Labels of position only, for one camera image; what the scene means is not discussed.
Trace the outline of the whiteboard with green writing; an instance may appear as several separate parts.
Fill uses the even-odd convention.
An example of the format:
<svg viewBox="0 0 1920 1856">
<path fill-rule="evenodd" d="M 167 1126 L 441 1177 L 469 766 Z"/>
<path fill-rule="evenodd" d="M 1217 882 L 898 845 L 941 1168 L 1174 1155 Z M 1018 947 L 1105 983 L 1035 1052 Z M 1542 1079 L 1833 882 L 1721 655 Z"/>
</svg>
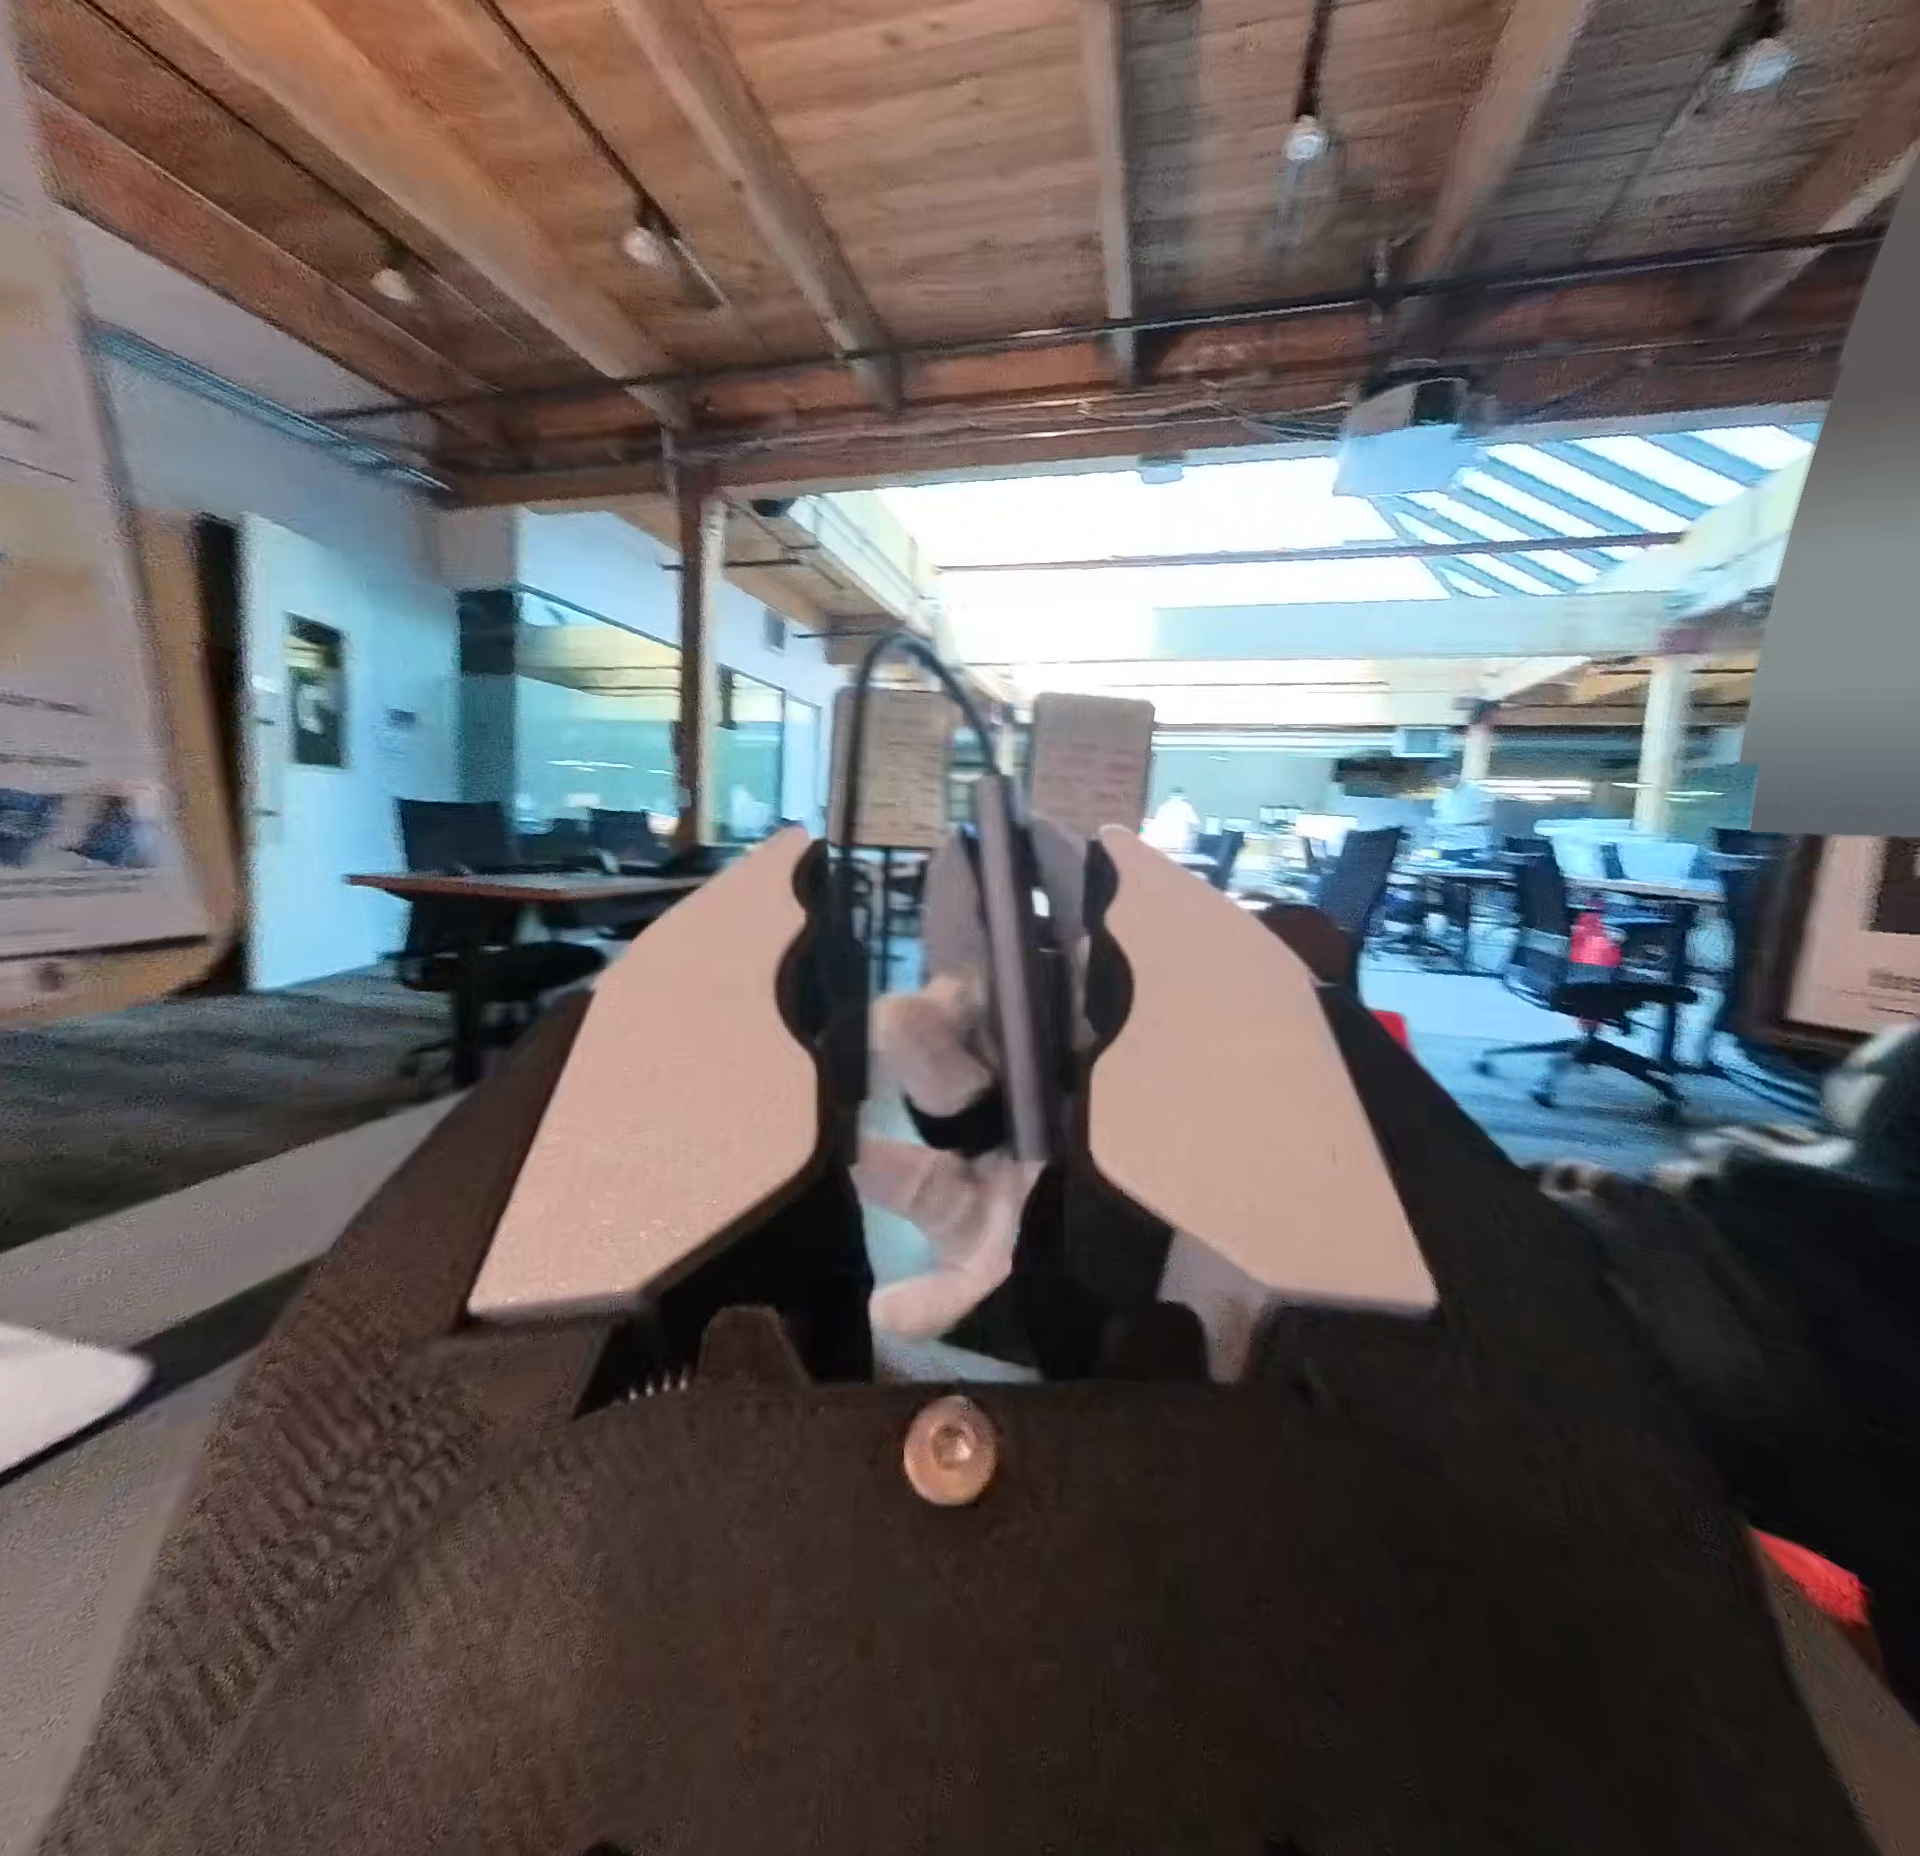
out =
<svg viewBox="0 0 1920 1856">
<path fill-rule="evenodd" d="M 844 830 L 853 705 L 866 703 L 859 811 Z M 935 852 L 948 835 L 948 758 L 960 709 L 939 688 L 844 684 L 831 703 L 831 775 L 823 832 L 831 845 Z"/>
</svg>

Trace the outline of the instruction sign on stand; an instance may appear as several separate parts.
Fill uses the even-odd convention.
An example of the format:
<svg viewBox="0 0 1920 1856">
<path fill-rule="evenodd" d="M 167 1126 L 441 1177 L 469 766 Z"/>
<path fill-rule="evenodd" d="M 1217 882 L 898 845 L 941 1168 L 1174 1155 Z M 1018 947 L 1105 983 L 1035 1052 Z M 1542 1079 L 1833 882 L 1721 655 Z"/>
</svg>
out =
<svg viewBox="0 0 1920 1856">
<path fill-rule="evenodd" d="M 23 1030 L 201 983 L 241 890 L 197 528 L 127 492 L 12 0 L 0 34 L 0 1016 Z"/>
</svg>

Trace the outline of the black office chair red item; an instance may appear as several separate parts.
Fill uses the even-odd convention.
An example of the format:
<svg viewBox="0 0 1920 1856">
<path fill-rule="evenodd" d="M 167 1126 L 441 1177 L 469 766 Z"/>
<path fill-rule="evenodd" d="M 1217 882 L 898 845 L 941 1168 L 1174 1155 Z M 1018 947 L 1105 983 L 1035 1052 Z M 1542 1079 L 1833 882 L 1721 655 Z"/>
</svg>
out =
<svg viewBox="0 0 1920 1856">
<path fill-rule="evenodd" d="M 1520 932 L 1500 966 L 1500 986 L 1522 1005 L 1570 1020 L 1573 1039 L 1489 1047 L 1472 1056 L 1479 1074 L 1496 1074 L 1511 1056 L 1538 1056 L 1531 1100 L 1555 1108 L 1555 1090 L 1573 1072 L 1609 1072 L 1649 1088 L 1666 1126 L 1683 1126 L 1688 1094 L 1679 1056 L 1628 1047 L 1637 1016 L 1656 1008 L 1672 1016 L 1695 1005 L 1691 983 L 1643 980 L 1622 966 L 1622 948 L 1600 910 L 1570 905 L 1564 874 L 1551 852 L 1522 852 L 1516 869 Z"/>
</svg>

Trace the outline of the grey USB hub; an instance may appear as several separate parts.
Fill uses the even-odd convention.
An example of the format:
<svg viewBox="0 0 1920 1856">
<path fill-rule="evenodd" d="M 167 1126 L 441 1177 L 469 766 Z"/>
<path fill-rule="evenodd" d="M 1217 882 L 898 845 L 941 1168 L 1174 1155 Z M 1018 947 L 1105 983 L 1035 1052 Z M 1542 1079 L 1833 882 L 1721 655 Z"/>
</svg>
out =
<svg viewBox="0 0 1920 1856">
<path fill-rule="evenodd" d="M 1043 1168 L 1054 1148 L 1043 882 L 1018 786 L 997 771 L 973 781 L 973 879 L 999 1041 L 1004 1126 L 1013 1157 Z"/>
</svg>

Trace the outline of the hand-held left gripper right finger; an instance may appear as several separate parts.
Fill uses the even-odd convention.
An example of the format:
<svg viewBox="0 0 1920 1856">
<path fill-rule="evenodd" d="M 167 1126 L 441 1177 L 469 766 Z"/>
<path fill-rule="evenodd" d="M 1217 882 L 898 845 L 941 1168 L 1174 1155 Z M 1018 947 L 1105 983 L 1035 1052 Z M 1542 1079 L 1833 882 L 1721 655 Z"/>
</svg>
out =
<svg viewBox="0 0 1920 1856">
<path fill-rule="evenodd" d="M 1203 1294 L 1431 1317 L 1438 1288 L 1310 966 L 1222 890 L 1101 830 L 1071 1272 L 1110 1303 Z"/>
</svg>

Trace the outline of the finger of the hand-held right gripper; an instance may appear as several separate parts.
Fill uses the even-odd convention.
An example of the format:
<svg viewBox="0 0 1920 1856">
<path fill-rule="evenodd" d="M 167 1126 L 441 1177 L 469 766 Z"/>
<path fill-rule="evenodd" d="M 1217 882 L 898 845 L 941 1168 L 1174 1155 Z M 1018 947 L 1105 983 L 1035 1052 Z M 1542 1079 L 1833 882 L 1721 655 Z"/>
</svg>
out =
<svg viewBox="0 0 1920 1856">
<path fill-rule="evenodd" d="M 1069 974 L 1086 974 L 1086 852 L 1092 835 L 1050 819 L 1030 823 L 1037 890 L 1046 896 L 1050 947 L 1069 956 Z"/>
<path fill-rule="evenodd" d="M 926 864 L 921 948 L 921 986 L 939 1005 L 948 1005 L 963 1020 L 986 1020 L 990 947 L 984 920 L 973 835 L 968 830 L 948 832 Z"/>
</svg>

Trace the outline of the framed marker sign on stand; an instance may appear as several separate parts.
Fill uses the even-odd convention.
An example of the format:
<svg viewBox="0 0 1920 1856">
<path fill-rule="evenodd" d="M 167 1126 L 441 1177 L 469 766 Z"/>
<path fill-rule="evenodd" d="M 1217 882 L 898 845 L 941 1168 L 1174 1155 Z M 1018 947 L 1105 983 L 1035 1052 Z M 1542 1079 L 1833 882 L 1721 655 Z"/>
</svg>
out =
<svg viewBox="0 0 1920 1856">
<path fill-rule="evenodd" d="M 1781 924 L 1781 1024 L 1874 1039 L 1920 1016 L 1920 840 L 1805 835 Z"/>
</svg>

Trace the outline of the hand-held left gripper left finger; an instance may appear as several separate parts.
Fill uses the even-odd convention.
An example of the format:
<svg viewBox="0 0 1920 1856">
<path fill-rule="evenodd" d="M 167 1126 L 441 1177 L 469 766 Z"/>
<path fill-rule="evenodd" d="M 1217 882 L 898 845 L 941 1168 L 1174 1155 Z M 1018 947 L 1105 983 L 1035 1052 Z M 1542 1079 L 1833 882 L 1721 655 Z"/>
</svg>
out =
<svg viewBox="0 0 1920 1856">
<path fill-rule="evenodd" d="M 803 1178 L 822 1072 L 783 1008 L 818 835 L 783 830 L 641 932 L 595 983 L 469 1320 L 641 1309 Z"/>
</svg>

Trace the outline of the phone icon door window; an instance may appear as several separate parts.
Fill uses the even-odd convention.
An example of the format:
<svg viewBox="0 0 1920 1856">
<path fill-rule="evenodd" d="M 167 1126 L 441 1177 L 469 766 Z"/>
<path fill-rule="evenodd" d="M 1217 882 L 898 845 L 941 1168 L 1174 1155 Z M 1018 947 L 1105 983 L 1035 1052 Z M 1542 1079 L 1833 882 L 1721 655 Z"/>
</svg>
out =
<svg viewBox="0 0 1920 1856">
<path fill-rule="evenodd" d="M 284 621 L 290 761 L 347 771 L 347 637 L 323 621 Z"/>
</svg>

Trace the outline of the person's right hand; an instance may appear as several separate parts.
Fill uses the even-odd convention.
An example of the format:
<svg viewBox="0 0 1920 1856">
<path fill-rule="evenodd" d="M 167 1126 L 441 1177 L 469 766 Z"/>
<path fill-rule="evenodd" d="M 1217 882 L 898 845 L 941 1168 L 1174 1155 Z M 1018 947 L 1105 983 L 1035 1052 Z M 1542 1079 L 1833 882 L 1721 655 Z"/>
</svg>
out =
<svg viewBox="0 0 1920 1856">
<path fill-rule="evenodd" d="M 986 1020 L 963 1020 L 926 986 L 885 994 L 871 1008 L 871 1048 L 909 1108 L 909 1090 L 935 1108 L 973 1094 L 997 1066 Z M 863 1139 L 853 1187 L 866 1205 L 909 1222 L 931 1247 L 931 1266 L 885 1282 L 871 1320 L 902 1342 L 948 1337 L 986 1298 L 1013 1279 L 1019 1226 L 1043 1168 L 1013 1155 L 960 1157 L 921 1139 Z"/>
</svg>

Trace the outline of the wooden top desk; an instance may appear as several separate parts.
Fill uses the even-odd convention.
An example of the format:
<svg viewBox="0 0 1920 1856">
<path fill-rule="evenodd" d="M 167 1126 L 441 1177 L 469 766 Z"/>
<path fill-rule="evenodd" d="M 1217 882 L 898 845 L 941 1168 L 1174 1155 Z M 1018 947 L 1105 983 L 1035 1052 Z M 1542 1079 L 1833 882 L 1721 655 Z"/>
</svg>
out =
<svg viewBox="0 0 1920 1856">
<path fill-rule="evenodd" d="M 608 956 L 558 932 L 650 924 L 704 890 L 710 874 L 585 874 L 585 869 L 476 869 L 476 874 L 347 874 L 350 890 L 405 905 L 398 953 L 403 986 L 446 1005 L 446 1039 L 429 1052 L 446 1056 L 446 1088 L 471 1088 L 508 1030 L 542 1005 L 595 980 Z"/>
</svg>

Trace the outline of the ceiling mounted grey box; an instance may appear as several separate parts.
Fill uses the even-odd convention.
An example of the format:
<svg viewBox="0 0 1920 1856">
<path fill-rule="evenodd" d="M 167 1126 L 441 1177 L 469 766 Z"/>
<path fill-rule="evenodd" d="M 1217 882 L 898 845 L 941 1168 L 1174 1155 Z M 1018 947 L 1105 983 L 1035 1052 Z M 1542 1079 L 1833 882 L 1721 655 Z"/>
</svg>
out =
<svg viewBox="0 0 1920 1856">
<path fill-rule="evenodd" d="M 1331 492 L 1357 504 L 1438 492 L 1479 455 L 1472 379 L 1458 372 L 1407 378 L 1349 409 Z"/>
</svg>

